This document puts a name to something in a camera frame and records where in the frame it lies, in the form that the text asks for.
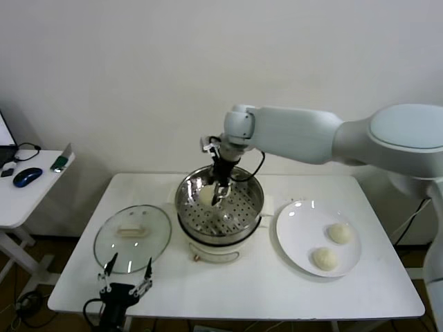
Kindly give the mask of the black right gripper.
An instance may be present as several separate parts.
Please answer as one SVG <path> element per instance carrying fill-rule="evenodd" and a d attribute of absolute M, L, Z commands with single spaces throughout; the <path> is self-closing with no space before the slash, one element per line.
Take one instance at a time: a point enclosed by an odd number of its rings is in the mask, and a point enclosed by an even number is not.
<path fill-rule="evenodd" d="M 213 158 L 213 166 L 210 172 L 210 184 L 214 184 L 213 198 L 211 205 L 215 206 L 223 198 L 230 195 L 231 186 L 230 176 L 233 168 L 239 163 L 239 161 L 228 161 L 222 157 Z"/>

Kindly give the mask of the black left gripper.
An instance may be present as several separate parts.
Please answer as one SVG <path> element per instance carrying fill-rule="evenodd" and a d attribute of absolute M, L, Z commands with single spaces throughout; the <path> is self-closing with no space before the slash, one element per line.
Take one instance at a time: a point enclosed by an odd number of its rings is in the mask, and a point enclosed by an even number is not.
<path fill-rule="evenodd" d="M 115 252 L 104 270 L 98 274 L 100 299 L 105 305 L 99 322 L 99 331 L 122 331 L 126 311 L 139 302 L 138 296 L 144 296 L 152 287 L 152 258 L 148 261 L 143 279 L 137 285 L 109 282 L 118 253 Z"/>

